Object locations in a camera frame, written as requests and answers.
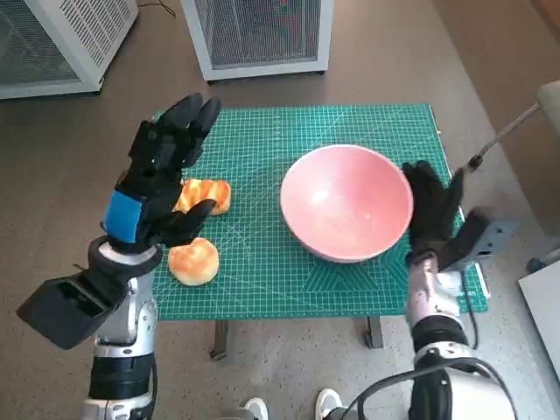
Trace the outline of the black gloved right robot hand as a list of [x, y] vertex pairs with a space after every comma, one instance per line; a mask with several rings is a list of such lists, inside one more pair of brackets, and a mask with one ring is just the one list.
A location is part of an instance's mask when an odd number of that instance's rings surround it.
[[413, 194], [413, 214], [409, 224], [409, 266], [439, 256], [451, 241], [454, 218], [463, 198], [465, 172], [455, 171], [448, 186], [427, 161], [405, 163], [402, 171]]

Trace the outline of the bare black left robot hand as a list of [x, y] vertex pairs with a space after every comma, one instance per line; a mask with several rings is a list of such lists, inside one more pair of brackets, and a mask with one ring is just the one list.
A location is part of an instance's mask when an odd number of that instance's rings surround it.
[[221, 111], [221, 100], [189, 94], [156, 120], [141, 122], [130, 165], [115, 184], [101, 223], [111, 246], [136, 254], [158, 245], [191, 243], [216, 205], [203, 199], [183, 213], [174, 207], [182, 171], [192, 167]]

